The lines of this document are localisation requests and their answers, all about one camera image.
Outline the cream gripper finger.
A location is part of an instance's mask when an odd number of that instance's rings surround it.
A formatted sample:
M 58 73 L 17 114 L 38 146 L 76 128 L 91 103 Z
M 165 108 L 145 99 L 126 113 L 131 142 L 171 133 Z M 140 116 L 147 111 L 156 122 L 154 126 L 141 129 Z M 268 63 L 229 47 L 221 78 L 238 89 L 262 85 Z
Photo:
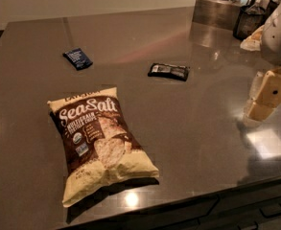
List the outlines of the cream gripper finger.
M 258 122 L 265 121 L 268 116 L 274 111 L 275 106 L 257 103 L 253 100 L 246 102 L 246 116 L 248 119 Z
M 281 67 L 269 70 L 263 78 L 256 103 L 271 108 L 281 104 Z

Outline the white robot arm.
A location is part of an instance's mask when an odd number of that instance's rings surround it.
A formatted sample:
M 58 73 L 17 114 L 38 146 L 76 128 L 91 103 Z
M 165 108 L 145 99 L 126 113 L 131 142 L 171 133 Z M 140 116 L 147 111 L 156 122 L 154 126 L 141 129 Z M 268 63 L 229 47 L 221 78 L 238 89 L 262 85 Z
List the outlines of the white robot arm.
M 253 79 L 244 108 L 244 122 L 250 127 L 259 126 L 281 104 L 281 3 L 264 24 L 261 56 L 274 68 Z

